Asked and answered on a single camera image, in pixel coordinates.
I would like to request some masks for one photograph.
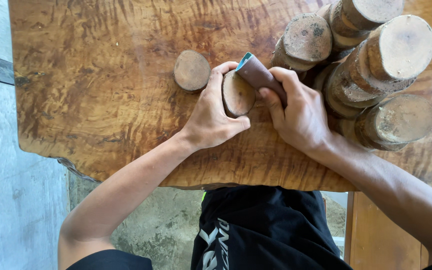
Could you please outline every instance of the person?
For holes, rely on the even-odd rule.
[[[247,116],[232,119],[223,108],[223,75],[237,64],[226,62],[212,70],[181,131],[117,171],[69,213],[59,233],[58,269],[152,269],[150,259],[116,250],[110,236],[185,158],[250,128]],[[294,71],[273,67],[270,72],[287,93],[287,107],[271,89],[259,92],[281,138],[351,181],[422,242],[432,270],[432,188],[331,132],[321,95],[303,85]],[[339,256],[318,191],[243,185],[207,191],[191,269],[351,267]]]

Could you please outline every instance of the left hand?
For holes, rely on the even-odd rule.
[[[223,75],[237,66],[237,62],[225,62],[213,68],[206,89],[180,131],[194,150],[218,146],[251,126],[246,115],[230,118],[223,107]]]

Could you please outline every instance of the wooden tabletop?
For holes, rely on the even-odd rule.
[[[291,18],[328,2],[9,0],[20,147],[104,181],[188,120],[198,96],[173,80],[181,51],[201,53],[211,68],[252,52],[269,67]],[[406,1],[404,14],[432,27],[432,1]],[[432,103],[432,61],[402,93]],[[194,153],[161,186],[355,190],[279,138],[261,102],[248,116],[249,130]],[[432,132],[399,152],[375,154],[432,181]]]

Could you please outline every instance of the right hand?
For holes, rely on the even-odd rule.
[[[287,94],[287,107],[283,110],[273,90],[259,89],[279,136],[305,154],[326,146],[333,134],[328,128],[321,94],[302,84],[295,71],[273,67],[269,72],[283,84]]]

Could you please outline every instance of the forearm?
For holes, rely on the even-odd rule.
[[[194,149],[180,132],[96,187],[61,227],[70,239],[107,238]]]
[[[327,145],[309,156],[351,181],[432,256],[432,187],[339,135]]]

